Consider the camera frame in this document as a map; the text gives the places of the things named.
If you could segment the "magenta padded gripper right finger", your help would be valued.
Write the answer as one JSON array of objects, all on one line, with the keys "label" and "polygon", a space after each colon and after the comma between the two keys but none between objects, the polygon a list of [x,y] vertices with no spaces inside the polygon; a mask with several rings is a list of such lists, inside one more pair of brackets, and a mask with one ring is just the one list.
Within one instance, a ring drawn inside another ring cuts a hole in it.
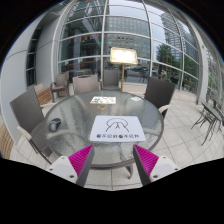
[{"label": "magenta padded gripper right finger", "polygon": [[133,155],[143,186],[179,170],[167,156],[157,156],[138,145],[133,146]]}]

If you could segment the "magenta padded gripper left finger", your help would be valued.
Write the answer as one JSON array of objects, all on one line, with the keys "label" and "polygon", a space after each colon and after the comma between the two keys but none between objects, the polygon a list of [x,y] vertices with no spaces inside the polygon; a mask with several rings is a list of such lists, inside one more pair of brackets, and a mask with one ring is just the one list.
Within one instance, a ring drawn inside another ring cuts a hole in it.
[{"label": "magenta padded gripper left finger", "polygon": [[86,183],[93,157],[94,148],[92,145],[89,145],[69,157],[60,156],[47,168],[47,171],[83,187]]}]

